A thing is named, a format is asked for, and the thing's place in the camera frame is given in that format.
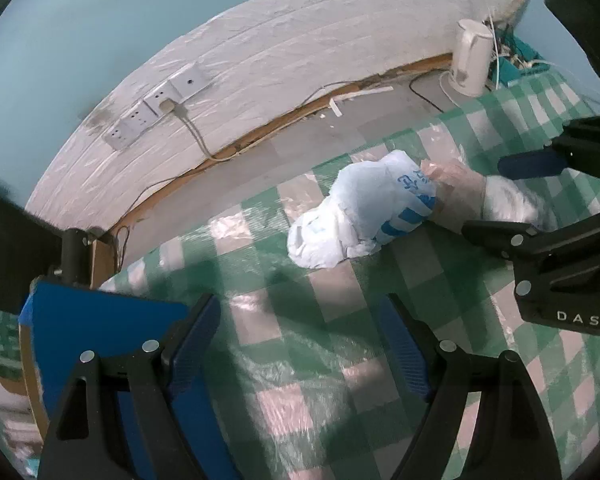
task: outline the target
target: crumpled white bag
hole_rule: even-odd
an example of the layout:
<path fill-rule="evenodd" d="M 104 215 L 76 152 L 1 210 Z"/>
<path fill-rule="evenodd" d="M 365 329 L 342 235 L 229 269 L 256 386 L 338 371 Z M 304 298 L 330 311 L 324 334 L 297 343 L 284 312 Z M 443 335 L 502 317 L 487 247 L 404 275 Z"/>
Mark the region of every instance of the crumpled white bag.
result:
<path fill-rule="evenodd" d="M 413 231 L 434 207 L 436 187 L 401 150 L 349 164 L 322 203 L 291 226 L 287 249 L 300 267 L 334 267 L 373 254 Z"/>

